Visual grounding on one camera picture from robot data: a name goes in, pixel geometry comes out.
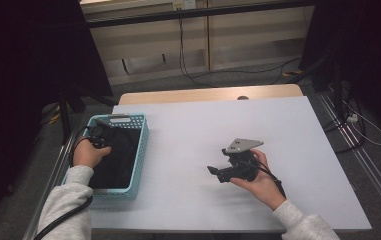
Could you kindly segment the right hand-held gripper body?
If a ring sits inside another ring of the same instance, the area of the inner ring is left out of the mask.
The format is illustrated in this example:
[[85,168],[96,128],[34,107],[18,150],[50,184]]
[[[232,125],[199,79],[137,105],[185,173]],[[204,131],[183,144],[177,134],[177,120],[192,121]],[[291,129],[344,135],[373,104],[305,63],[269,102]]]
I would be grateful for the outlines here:
[[263,145],[263,141],[236,138],[226,148],[231,152],[229,157],[230,167],[220,169],[217,175],[221,183],[229,182],[231,178],[240,178],[253,181],[258,174],[257,160],[251,150]]

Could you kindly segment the light blue plastic basket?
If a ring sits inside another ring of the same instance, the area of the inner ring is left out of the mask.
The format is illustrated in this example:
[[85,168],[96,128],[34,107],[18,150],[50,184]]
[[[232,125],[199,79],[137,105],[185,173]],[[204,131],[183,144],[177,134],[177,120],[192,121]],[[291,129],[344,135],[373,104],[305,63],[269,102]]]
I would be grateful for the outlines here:
[[149,136],[146,116],[143,113],[94,115],[75,135],[75,140],[73,142],[74,145],[76,145],[82,138],[88,139],[88,127],[94,126],[94,121],[96,119],[106,121],[113,128],[132,128],[141,130],[130,185],[125,189],[93,189],[91,187],[93,189],[93,196],[95,199],[132,201],[138,194]]

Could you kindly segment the white table cover sheet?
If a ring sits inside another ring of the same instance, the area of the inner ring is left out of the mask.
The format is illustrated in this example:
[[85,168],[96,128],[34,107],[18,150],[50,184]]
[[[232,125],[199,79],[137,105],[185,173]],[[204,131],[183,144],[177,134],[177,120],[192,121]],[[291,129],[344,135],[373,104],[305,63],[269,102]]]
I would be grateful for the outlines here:
[[133,201],[95,200],[92,227],[161,232],[280,232],[271,210],[208,171],[236,138],[262,141],[287,198],[337,231],[371,225],[306,97],[119,105],[143,113],[149,138]]

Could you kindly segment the black horizontal bar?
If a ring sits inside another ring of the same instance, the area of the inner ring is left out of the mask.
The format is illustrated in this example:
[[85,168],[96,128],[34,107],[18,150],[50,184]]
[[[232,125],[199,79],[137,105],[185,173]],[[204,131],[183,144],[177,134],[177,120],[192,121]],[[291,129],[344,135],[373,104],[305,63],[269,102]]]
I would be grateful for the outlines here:
[[208,7],[192,10],[169,11],[161,13],[143,14],[127,17],[100,18],[87,20],[89,28],[101,28],[111,26],[121,26],[139,23],[150,23],[168,20],[179,20],[188,18],[198,18],[206,16],[218,16],[238,13],[248,13],[257,11],[281,10],[297,7],[315,6],[318,0],[273,0],[262,3],[251,3],[241,5],[230,5],[220,7]]

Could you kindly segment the narrow black curtain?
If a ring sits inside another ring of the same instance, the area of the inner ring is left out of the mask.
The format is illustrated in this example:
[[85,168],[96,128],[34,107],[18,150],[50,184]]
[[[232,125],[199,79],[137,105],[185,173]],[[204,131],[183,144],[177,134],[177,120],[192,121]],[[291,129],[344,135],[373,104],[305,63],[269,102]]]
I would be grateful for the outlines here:
[[381,0],[314,0],[301,69],[327,57],[325,76],[341,77],[381,121]]

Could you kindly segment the metal floor rail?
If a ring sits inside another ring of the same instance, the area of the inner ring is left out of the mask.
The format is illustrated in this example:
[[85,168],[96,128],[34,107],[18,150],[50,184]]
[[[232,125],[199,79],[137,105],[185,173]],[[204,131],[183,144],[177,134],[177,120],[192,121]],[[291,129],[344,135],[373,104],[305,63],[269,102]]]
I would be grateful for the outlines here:
[[328,115],[332,118],[333,123],[337,126],[339,133],[349,147],[349,152],[352,152],[358,160],[381,197],[381,172],[365,148],[361,145],[361,141],[364,140],[363,134],[355,127],[354,123],[344,123],[337,118],[337,113],[334,111],[334,104],[329,96],[322,93],[317,93],[316,96],[319,98]]
[[66,143],[61,147],[53,170],[51,171],[50,178],[44,188],[43,195],[38,201],[35,211],[31,216],[30,222],[21,240],[33,240],[34,237],[37,235],[38,222],[46,199],[49,196],[52,189],[55,186],[60,185],[66,176],[66,172],[69,168],[69,156],[74,140],[75,138],[73,136],[70,136]]

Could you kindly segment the person's left hand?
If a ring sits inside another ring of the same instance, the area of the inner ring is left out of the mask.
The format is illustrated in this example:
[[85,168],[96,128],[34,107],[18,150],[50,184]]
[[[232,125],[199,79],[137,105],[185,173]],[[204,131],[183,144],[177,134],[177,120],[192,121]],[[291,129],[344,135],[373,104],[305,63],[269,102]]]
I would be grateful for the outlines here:
[[94,168],[100,163],[103,157],[110,153],[110,147],[97,149],[88,139],[82,138],[76,144],[72,157],[72,163],[74,166],[87,166]]

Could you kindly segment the black tripod stand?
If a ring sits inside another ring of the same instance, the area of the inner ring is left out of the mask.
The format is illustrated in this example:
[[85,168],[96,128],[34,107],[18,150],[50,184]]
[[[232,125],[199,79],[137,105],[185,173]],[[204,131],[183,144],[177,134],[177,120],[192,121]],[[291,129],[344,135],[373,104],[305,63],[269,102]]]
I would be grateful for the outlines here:
[[99,103],[102,103],[106,106],[116,105],[116,102],[114,102],[113,100],[110,100],[102,95],[96,94],[95,92],[92,92],[77,84],[65,83],[60,85],[58,87],[58,104],[63,130],[62,144],[65,144],[72,134],[68,108],[71,108],[71,110],[75,113],[83,113],[86,109],[86,105],[82,100],[83,97],[90,97],[91,99]]

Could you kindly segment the black metal stand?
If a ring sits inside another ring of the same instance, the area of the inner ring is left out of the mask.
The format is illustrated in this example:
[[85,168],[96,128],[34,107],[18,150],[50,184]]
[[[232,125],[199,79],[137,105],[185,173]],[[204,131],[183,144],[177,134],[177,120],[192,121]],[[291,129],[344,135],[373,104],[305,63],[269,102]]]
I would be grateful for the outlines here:
[[333,60],[333,57],[330,54],[320,57],[300,74],[293,77],[289,81],[289,84],[297,84],[307,77],[311,77],[312,86],[315,91],[332,89],[334,111],[339,119],[343,119],[344,107],[341,68]]

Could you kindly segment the white wall socket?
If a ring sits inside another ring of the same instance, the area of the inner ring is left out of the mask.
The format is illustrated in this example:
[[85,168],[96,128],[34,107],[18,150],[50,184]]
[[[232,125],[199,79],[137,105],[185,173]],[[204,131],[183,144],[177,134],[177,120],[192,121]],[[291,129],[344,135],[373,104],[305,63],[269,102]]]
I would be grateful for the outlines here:
[[192,10],[196,8],[195,0],[174,0],[172,2],[172,7],[174,10]]

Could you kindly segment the black pants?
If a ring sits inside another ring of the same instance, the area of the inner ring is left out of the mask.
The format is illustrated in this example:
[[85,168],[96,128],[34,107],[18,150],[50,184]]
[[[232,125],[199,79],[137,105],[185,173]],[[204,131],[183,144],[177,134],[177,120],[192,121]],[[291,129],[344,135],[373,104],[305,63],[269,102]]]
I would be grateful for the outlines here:
[[140,129],[113,128],[108,142],[111,153],[94,168],[93,189],[125,189],[130,185],[140,138]]

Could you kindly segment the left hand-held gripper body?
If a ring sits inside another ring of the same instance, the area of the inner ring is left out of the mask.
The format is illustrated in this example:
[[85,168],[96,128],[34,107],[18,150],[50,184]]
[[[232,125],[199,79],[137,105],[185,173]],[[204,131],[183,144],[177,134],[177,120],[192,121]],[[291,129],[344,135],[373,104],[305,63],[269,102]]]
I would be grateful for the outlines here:
[[94,123],[94,126],[88,127],[88,140],[96,149],[107,147],[112,138],[113,127],[99,119],[96,119]]

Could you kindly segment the person's right hand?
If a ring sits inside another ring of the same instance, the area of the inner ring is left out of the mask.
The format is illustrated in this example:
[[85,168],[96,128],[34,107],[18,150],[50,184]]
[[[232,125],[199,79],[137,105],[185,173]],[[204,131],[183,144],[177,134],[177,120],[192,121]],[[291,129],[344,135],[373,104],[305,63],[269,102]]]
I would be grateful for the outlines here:
[[230,182],[249,191],[272,211],[275,211],[286,200],[273,178],[262,171],[259,171],[256,178],[251,182],[240,178],[231,178]]

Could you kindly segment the wide black curtain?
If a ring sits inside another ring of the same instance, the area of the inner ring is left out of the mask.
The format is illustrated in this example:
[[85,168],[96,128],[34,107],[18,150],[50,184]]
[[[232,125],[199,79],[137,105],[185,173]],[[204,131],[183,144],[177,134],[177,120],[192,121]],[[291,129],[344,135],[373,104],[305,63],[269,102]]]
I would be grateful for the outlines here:
[[41,110],[111,87],[81,0],[0,0],[0,202],[40,129]]

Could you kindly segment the beige wall cabinet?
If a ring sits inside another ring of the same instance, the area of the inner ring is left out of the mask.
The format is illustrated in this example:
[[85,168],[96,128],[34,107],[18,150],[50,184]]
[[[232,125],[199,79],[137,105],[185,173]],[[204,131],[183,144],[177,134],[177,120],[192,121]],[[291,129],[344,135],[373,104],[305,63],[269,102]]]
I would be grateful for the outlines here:
[[[87,20],[176,11],[174,0],[83,0]],[[195,0],[196,8],[273,0]],[[301,54],[315,6],[90,28],[112,85]]]

